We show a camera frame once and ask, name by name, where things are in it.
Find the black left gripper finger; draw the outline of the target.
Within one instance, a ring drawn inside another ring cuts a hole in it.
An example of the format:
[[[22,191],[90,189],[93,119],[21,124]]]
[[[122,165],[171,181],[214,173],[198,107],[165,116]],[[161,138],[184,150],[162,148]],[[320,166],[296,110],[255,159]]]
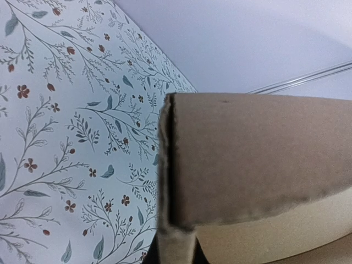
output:
[[[145,255],[142,264],[160,264],[157,237],[154,236],[151,245]]]

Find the brown cardboard box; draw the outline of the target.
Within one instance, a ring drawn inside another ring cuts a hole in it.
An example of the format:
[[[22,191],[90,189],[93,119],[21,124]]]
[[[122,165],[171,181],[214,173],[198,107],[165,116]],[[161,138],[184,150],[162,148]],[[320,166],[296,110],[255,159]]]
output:
[[[172,93],[157,263],[351,263],[351,102]]]

